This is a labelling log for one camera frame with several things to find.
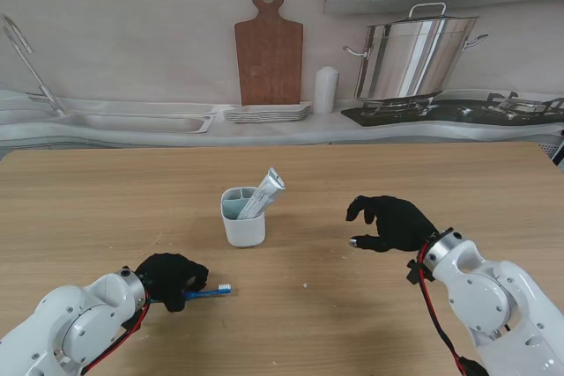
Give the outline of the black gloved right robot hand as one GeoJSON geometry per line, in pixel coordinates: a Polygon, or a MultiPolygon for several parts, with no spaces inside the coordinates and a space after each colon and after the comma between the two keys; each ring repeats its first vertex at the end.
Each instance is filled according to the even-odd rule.
{"type": "Polygon", "coordinates": [[[364,250],[385,253],[392,249],[414,252],[438,230],[413,203],[390,195],[357,196],[348,206],[345,220],[354,221],[363,213],[367,225],[375,224],[377,235],[355,236],[349,244],[364,250]]]}

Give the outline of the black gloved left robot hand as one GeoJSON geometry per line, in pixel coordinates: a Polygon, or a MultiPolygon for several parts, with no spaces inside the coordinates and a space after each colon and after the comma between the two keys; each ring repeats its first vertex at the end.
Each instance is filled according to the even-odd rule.
{"type": "Polygon", "coordinates": [[[199,292],[207,283],[209,270],[181,254],[153,254],[135,270],[149,299],[162,303],[170,313],[185,308],[186,292],[199,292]]]}

